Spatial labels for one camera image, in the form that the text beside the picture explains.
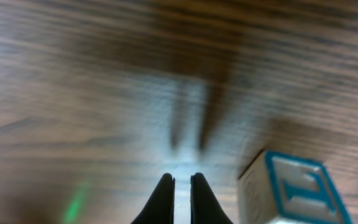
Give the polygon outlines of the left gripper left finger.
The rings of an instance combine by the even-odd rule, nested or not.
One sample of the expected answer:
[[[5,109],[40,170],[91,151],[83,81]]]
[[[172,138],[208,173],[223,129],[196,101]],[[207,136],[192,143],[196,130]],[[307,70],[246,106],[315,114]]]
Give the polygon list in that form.
[[[172,224],[174,201],[175,179],[171,174],[165,173],[132,224]]]

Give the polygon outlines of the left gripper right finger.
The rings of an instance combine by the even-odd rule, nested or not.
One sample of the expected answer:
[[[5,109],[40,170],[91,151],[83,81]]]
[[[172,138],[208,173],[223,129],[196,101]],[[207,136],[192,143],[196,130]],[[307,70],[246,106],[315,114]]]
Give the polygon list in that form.
[[[191,224],[232,224],[223,211],[205,176],[191,176]]]

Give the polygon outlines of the white block red drawing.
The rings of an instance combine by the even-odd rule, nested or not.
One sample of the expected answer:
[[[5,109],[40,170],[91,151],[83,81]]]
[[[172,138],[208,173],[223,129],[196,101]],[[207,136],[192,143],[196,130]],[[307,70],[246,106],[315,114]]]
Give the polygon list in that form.
[[[240,223],[352,223],[318,161],[263,150],[239,177],[237,189]]]

